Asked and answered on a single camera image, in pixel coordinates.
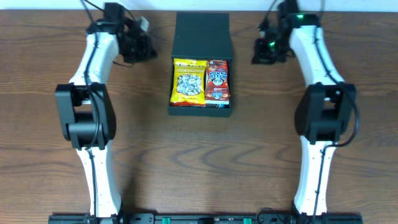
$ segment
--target box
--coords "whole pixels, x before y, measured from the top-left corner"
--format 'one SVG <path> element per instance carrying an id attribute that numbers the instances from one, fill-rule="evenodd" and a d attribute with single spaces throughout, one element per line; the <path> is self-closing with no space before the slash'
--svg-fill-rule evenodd
<path id="1" fill-rule="evenodd" d="M 174 58 L 196 60 L 222 59 L 228 63 L 229 108 L 196 108 L 170 106 L 174 82 Z M 172 51 L 169 115 L 229 117 L 233 107 L 232 41 L 228 13 L 178 12 Z"/>

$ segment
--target yellow candy package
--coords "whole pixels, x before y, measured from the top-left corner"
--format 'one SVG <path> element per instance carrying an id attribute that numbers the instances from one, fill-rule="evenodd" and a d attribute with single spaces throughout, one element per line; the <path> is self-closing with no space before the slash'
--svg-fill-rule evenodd
<path id="1" fill-rule="evenodd" d="M 205 106 L 206 60 L 174 59 L 174 84 L 170 105 Z"/>

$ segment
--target cartoon face on package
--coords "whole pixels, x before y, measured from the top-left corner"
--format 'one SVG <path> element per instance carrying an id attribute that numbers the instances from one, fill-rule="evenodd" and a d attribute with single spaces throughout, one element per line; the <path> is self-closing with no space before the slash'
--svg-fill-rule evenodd
<path id="1" fill-rule="evenodd" d="M 205 106 L 205 70 L 207 61 L 174 59 L 172 106 Z"/>
<path id="2" fill-rule="evenodd" d="M 228 105 L 228 64 L 225 60 L 209 60 L 206 76 L 206 104 Z"/>

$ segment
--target open box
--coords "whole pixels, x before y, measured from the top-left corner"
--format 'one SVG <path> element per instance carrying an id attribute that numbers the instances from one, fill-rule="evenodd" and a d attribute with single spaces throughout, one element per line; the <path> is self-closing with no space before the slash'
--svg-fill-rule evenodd
<path id="1" fill-rule="evenodd" d="M 175 23 L 170 81 L 169 115 L 229 117 L 232 113 L 232 42 L 228 13 L 178 12 Z M 231 96 L 228 108 L 170 106 L 174 84 L 175 58 L 195 60 L 221 59 L 228 63 L 228 86 Z"/>

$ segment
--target wooden table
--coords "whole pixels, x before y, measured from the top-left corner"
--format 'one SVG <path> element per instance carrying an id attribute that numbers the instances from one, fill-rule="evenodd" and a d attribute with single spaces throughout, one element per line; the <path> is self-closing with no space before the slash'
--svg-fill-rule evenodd
<path id="1" fill-rule="evenodd" d="M 293 117 L 305 85 L 296 58 L 251 65 L 264 12 L 230 14 L 236 99 L 230 118 L 167 114 L 175 12 L 133 14 L 150 21 L 159 57 L 132 68 L 115 65 L 108 81 L 124 208 L 289 210 L 302 153 Z M 54 98 L 56 85 L 77 70 L 88 24 L 84 11 L 0 11 L 0 223 L 88 212 L 85 174 L 62 136 Z M 358 89 L 361 112 L 358 137 L 335 152 L 328 210 L 361 212 L 365 223 L 398 222 L 398 14 L 325 13 L 323 25 L 336 68 Z"/>

